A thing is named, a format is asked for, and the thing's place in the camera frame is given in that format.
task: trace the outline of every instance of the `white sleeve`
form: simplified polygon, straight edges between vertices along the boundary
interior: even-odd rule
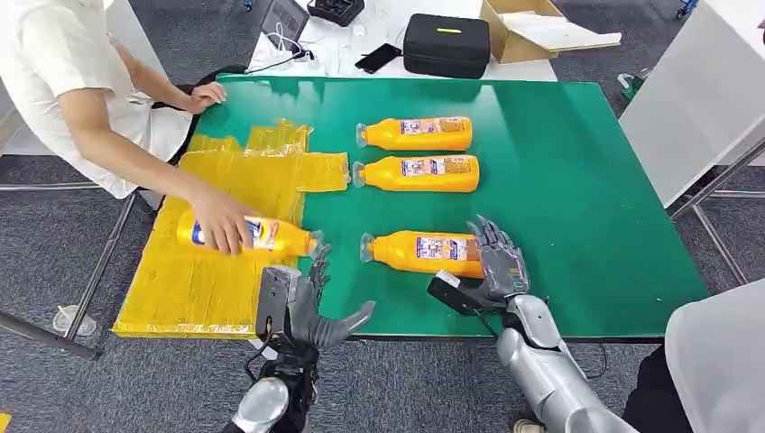
[[[95,35],[71,10],[47,6],[19,23],[19,45],[32,69],[55,97],[79,88],[113,90],[106,54]]]

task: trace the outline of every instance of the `gray carpet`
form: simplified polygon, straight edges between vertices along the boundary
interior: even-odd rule
[[[154,49],[176,82],[251,55],[259,11],[219,2],[131,0]],[[672,0],[593,3],[558,1],[576,23],[624,32],[619,49],[569,53],[554,60],[562,80],[594,80],[619,112],[615,75],[649,66],[679,24]],[[0,158],[0,183],[79,179],[55,158]],[[734,180],[765,189],[765,171]],[[96,191],[0,194],[0,309],[50,325],[55,306],[75,303],[96,262],[120,204]],[[751,278],[765,276],[765,203],[709,201],[710,218]],[[18,336],[0,334],[0,412],[14,414],[10,431],[216,432],[235,411],[248,379],[247,343],[225,340],[121,339],[107,329],[119,310],[153,215],[137,207],[106,270],[90,315],[100,327],[86,339],[103,347],[97,362],[80,361]],[[692,216],[677,229],[713,291],[735,285],[711,241]],[[608,370],[593,381],[605,403],[621,413],[648,345],[608,345]],[[574,345],[588,372],[603,361],[597,345]],[[351,342],[320,362],[317,432],[506,432],[528,415],[519,390],[485,342]]]

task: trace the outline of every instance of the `yellow plastic sheet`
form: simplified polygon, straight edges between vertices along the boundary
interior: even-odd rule
[[[8,428],[8,424],[11,423],[11,416],[7,413],[0,413],[0,433],[4,433]]]
[[[347,155],[306,152],[309,133],[289,122],[258,126],[244,149],[232,137],[195,135],[179,166],[263,215],[300,226],[302,191],[344,190],[348,179]],[[119,336],[255,336],[260,276],[275,263],[180,244],[178,221],[188,209],[179,198],[165,199],[112,329]]]

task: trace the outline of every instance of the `man's arm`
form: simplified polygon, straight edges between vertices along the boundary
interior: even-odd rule
[[[112,41],[122,62],[130,73],[133,85],[155,101],[163,102],[194,115],[205,111],[205,108],[213,104],[226,101],[226,92],[218,83],[210,83],[204,87],[195,89],[192,95],[187,95],[172,85],[162,74],[142,64],[117,41]]]
[[[109,124],[105,92],[82,88],[58,97],[80,155],[120,178],[189,202],[213,248],[237,253],[240,238],[245,248],[251,247],[253,239],[244,217],[257,213],[201,178],[167,164],[115,133]]]

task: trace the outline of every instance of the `person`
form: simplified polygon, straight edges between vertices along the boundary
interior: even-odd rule
[[[116,198],[143,187],[186,200],[223,253],[252,245],[244,217],[257,212],[173,165],[198,116],[226,101],[215,73],[176,88],[107,33],[103,0],[4,0],[0,56],[23,120],[80,173]]]
[[[672,313],[664,343],[642,360],[622,414],[641,433],[765,431],[765,279]],[[519,420],[513,433],[540,433]]]

